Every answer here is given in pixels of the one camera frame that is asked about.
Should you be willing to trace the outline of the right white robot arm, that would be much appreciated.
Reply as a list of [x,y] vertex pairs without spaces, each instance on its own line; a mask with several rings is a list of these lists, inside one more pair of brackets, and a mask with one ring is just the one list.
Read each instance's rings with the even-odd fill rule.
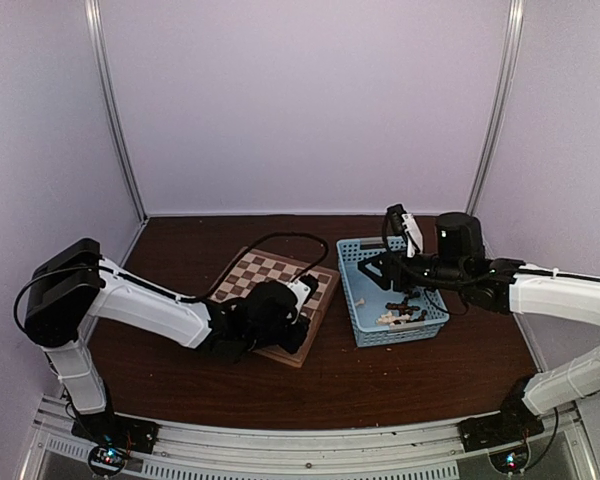
[[418,287],[454,292],[466,305],[521,320],[545,362],[503,400],[492,430],[515,440],[536,418],[600,392],[600,276],[488,257],[480,221],[464,212],[439,215],[436,249],[425,251],[416,219],[388,208],[380,253],[359,269],[383,290]]

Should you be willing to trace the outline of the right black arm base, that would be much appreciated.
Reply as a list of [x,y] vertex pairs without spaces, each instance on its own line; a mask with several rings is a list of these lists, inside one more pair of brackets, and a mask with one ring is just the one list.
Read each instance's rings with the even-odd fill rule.
[[469,417],[458,424],[460,439],[466,452],[524,442],[529,436],[544,432],[543,422],[524,404],[524,388],[528,378],[514,384],[498,412]]

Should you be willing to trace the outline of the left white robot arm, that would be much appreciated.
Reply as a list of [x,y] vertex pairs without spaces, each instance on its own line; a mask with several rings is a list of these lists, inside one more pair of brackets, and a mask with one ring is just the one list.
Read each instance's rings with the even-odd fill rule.
[[48,355],[86,429],[113,444],[124,424],[107,409],[105,383],[80,338],[85,318],[116,320],[224,360],[270,346],[295,353],[309,330],[302,308],[317,288],[300,272],[288,282],[260,282],[244,298],[187,297],[127,272],[83,238],[34,271],[17,296],[27,307],[16,323]]

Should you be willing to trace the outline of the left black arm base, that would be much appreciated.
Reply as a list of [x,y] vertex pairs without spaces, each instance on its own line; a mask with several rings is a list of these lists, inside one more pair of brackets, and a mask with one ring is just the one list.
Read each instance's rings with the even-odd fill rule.
[[110,397],[102,411],[83,413],[73,403],[74,423],[71,433],[103,447],[125,452],[151,454],[157,441],[159,425],[150,420],[117,414]]

